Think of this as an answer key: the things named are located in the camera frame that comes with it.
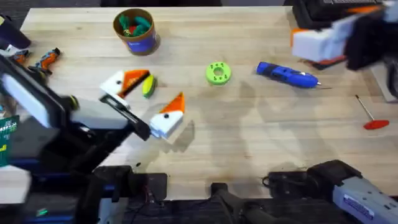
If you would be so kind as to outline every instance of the red screwdriver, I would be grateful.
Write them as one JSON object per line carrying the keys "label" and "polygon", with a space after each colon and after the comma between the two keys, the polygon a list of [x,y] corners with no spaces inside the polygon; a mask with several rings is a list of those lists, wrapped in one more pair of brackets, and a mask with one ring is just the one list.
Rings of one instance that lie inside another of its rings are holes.
{"label": "red screwdriver", "polygon": [[366,123],[363,127],[366,130],[375,130],[375,129],[380,129],[383,128],[387,125],[389,125],[390,121],[388,120],[375,120],[372,116],[372,114],[369,112],[369,110],[365,107],[365,105],[363,104],[362,100],[359,99],[358,95],[355,95],[355,97],[358,99],[359,103],[362,105],[362,107],[365,109],[366,113],[368,114],[368,116],[370,118],[372,118],[371,121],[369,121],[368,123]]}

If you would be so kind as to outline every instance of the sticker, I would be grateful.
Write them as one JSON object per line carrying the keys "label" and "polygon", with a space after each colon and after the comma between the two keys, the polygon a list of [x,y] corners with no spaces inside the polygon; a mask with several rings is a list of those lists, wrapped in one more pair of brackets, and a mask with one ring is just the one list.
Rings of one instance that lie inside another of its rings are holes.
{"label": "sticker", "polygon": [[19,116],[0,119],[0,167],[8,165],[10,135],[17,129]]}
{"label": "sticker", "polygon": [[135,42],[127,42],[130,50],[132,52],[145,52],[153,48],[156,44],[156,32],[154,31],[152,35],[148,36],[145,39],[135,41]]}
{"label": "sticker", "polygon": [[360,204],[357,200],[354,198],[350,197],[349,195],[344,194],[343,201],[348,204],[349,206],[353,207],[355,210],[359,211],[362,213],[366,218],[373,220],[374,218],[374,212],[370,210],[368,207]]}

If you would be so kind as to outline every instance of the wooden table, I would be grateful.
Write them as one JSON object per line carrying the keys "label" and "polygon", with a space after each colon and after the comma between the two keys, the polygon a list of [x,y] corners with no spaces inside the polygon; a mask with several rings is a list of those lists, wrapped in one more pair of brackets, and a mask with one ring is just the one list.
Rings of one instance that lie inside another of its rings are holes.
{"label": "wooden table", "polygon": [[[332,159],[359,169],[390,195],[398,195],[398,106],[386,104],[368,71],[344,65],[319,72],[291,56],[291,7],[148,8],[160,47],[131,55],[112,21],[123,8],[31,9],[22,26],[33,41],[33,63],[58,47],[49,85],[59,94],[97,100],[99,85],[118,70],[146,68],[159,79],[149,99],[127,97],[143,120],[178,92],[185,94],[181,135],[169,144],[132,135],[104,164],[138,172],[165,172],[168,199],[206,198],[212,182],[227,182],[242,197],[266,197],[261,178],[272,170],[305,170]],[[225,86],[211,86],[206,66],[224,61],[233,71]],[[260,61],[316,74],[329,90],[303,90],[255,74]],[[366,113],[389,119],[367,131]]]}

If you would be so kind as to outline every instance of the green ring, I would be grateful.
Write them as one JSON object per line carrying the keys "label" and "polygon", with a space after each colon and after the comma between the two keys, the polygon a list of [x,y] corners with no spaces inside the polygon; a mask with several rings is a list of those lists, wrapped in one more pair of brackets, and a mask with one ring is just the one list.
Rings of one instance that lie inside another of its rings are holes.
{"label": "green ring", "polygon": [[[214,71],[222,69],[222,75],[216,75]],[[213,62],[206,68],[206,78],[213,85],[224,85],[231,78],[231,69],[225,62]]]}

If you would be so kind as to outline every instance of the green object in container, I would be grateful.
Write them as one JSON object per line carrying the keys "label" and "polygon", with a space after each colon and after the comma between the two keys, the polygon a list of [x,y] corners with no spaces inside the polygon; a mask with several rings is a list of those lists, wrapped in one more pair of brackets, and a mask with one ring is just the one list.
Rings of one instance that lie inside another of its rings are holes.
{"label": "green object in container", "polygon": [[148,22],[148,20],[146,20],[144,17],[136,16],[134,18],[134,21],[136,22],[136,24],[143,25],[147,30],[149,30],[150,22]]}
{"label": "green object in container", "polygon": [[224,62],[213,62],[206,69],[206,78],[213,85],[224,85],[231,75],[231,69]]}
{"label": "green object in container", "polygon": [[138,25],[137,28],[132,33],[133,37],[138,37],[139,35],[145,34],[148,31],[143,25]]}
{"label": "green object in container", "polygon": [[129,30],[129,28],[130,28],[130,19],[127,16],[125,16],[125,15],[120,15],[119,22],[120,22],[120,25],[123,28],[124,36],[132,37],[132,34],[130,33],[130,30]]}
{"label": "green object in container", "polygon": [[10,151],[10,135],[17,129],[19,116],[12,116],[0,120],[0,167],[8,165]]}

